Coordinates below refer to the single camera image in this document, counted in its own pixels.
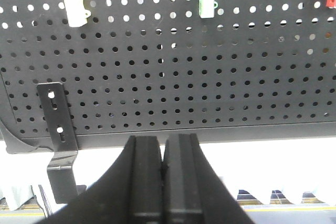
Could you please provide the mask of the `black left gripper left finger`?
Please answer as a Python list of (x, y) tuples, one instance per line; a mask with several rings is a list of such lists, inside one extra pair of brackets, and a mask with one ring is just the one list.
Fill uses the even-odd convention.
[(41, 223), (162, 223), (161, 151), (154, 136), (130, 136), (110, 168)]

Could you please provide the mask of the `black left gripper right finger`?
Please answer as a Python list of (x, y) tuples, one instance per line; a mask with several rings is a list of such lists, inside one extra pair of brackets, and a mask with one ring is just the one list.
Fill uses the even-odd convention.
[(171, 135), (163, 160), (165, 223), (252, 223), (205, 157), (196, 134)]

